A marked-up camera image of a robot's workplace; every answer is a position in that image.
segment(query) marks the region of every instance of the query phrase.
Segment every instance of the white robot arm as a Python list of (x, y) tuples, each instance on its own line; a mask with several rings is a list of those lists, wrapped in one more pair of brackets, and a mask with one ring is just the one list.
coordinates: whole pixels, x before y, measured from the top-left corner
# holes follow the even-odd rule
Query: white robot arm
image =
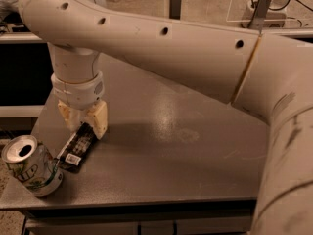
[[(292, 234), (310, 234), (312, 45), (247, 29), (114, 12), (103, 5), (103, 0), (20, 0), (25, 24), (49, 42), (53, 83), (68, 122), (71, 111), (85, 115), (91, 108), (87, 116), (96, 128), (101, 125), (98, 136), (105, 132), (98, 52), (231, 103), (271, 125), (252, 234), (292, 229)], [(305, 221), (292, 226), (296, 214)]]

